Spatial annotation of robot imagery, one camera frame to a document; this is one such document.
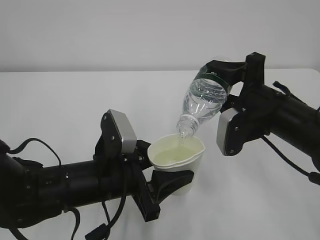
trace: white table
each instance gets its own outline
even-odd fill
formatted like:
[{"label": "white table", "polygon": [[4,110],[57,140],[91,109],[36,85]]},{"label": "white table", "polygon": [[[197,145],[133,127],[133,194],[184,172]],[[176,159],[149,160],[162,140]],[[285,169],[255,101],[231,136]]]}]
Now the white table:
[{"label": "white table", "polygon": [[[197,71],[17,72],[0,73],[0,139],[15,148],[29,137],[47,142],[63,164],[92,159],[105,111],[126,113],[139,139],[154,142],[174,133],[182,100]],[[266,84],[287,85],[310,106],[320,104],[320,74],[311,69],[266,71]],[[239,91],[236,86],[233,92]],[[246,143],[225,157],[216,145],[219,117],[196,135],[207,150],[191,191],[161,203],[158,220],[144,223],[131,197],[111,240],[317,240],[320,238],[320,186],[288,166],[264,142]],[[269,137],[290,159],[314,171],[311,159],[275,136]],[[57,164],[38,143],[19,155]],[[107,202],[113,216],[119,200]],[[79,208],[77,240],[105,222],[100,204]],[[22,229],[30,240],[68,240],[72,213]],[[6,229],[0,239],[13,240]]]}]

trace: paper cup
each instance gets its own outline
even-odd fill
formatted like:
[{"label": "paper cup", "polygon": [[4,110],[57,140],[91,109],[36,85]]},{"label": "paper cup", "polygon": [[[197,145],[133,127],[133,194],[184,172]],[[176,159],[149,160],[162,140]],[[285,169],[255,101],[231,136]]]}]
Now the paper cup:
[{"label": "paper cup", "polygon": [[199,168],[200,160],[206,149],[205,145],[202,143],[202,141],[199,138],[195,136],[187,137],[183,141],[183,146],[195,152],[194,155],[191,155],[186,159],[175,161],[175,162],[172,162],[172,161],[165,162],[165,160],[161,164],[157,164],[156,162],[154,162],[155,157],[159,153],[178,147],[180,140],[181,140],[181,135],[179,133],[167,135],[160,138],[155,143],[151,144],[147,151],[150,162],[154,166],[154,169],[157,171],[178,172],[178,171],[184,171],[184,170],[191,170],[194,172],[192,182],[175,191],[172,194],[175,196],[184,195],[190,191],[193,180],[195,179],[196,173]]}]

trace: green bottle label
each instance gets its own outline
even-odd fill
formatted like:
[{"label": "green bottle label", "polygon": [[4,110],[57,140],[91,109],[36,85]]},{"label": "green bottle label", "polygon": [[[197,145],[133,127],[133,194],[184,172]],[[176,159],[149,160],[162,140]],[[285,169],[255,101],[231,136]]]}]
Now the green bottle label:
[{"label": "green bottle label", "polygon": [[197,79],[208,79],[215,81],[223,87],[227,94],[230,93],[231,87],[229,86],[229,84],[226,81],[224,81],[220,76],[218,76],[214,71],[211,71],[207,67],[207,65],[204,65],[202,68],[200,68],[194,80]]}]

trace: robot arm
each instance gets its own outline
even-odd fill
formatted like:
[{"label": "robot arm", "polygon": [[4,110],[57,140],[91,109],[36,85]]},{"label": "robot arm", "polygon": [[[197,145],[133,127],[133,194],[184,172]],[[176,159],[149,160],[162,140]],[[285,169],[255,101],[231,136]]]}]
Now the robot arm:
[{"label": "robot arm", "polygon": [[101,137],[93,160],[51,167],[10,157],[15,150],[0,141],[0,227],[18,240],[26,240],[18,228],[27,228],[56,217],[62,211],[121,198],[118,211],[108,225],[102,224],[86,240],[107,239],[121,214],[127,196],[132,196],[145,222],[160,214],[160,203],[177,189],[191,183],[192,171],[154,170],[147,181],[143,170],[151,167],[150,143],[137,140],[126,115],[110,109],[102,116]]},{"label": "robot arm", "polygon": [[[311,157],[316,169],[320,171],[320,114],[297,98],[290,90],[274,82],[273,86],[264,84],[265,56],[252,53],[246,57],[245,64],[238,72],[226,80],[230,85],[243,82],[239,96],[229,95],[222,106],[217,130],[217,145],[225,156],[238,154],[244,143],[262,138],[292,167],[320,185],[320,174],[307,173],[290,160],[266,139],[265,135],[275,134],[295,148]],[[224,63],[220,71],[230,72],[232,64]]]}]

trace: cup rim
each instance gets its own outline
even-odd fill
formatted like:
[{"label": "cup rim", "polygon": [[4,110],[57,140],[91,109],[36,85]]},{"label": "cup rim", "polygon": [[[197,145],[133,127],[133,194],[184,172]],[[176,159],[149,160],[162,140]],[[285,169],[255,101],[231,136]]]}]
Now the cup rim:
[{"label": "cup rim", "polygon": [[[167,137],[170,137],[170,136],[173,136],[173,135],[179,135],[179,133],[172,133],[172,134],[163,136],[163,137],[159,138],[158,140],[156,140],[155,143],[158,142],[158,141],[160,141],[161,139],[164,139],[164,138],[167,138]],[[159,168],[159,169],[171,169],[171,168],[173,168],[173,167],[181,167],[181,166],[183,166],[183,165],[187,165],[187,164],[195,161],[196,159],[193,159],[193,158],[194,158],[195,156],[197,156],[197,155],[201,155],[201,154],[206,150],[206,146],[204,145],[204,143],[203,143],[198,137],[192,136],[192,138],[195,138],[195,139],[199,140],[200,143],[201,143],[201,145],[203,146],[203,149],[202,149],[200,152],[197,152],[196,154],[194,154],[194,155],[192,155],[192,156],[190,156],[190,157],[188,157],[187,159],[182,160],[182,161],[177,161],[177,162],[170,163],[170,164],[166,164],[166,165],[158,165],[158,164],[155,164],[154,162],[152,162],[151,159],[149,158],[149,150],[150,150],[150,147],[152,146],[152,144],[151,144],[151,146],[148,147],[148,149],[147,149],[147,155],[148,155],[148,158],[149,158],[150,163],[151,163],[153,166],[155,166],[155,167],[157,167],[157,168]]]}]

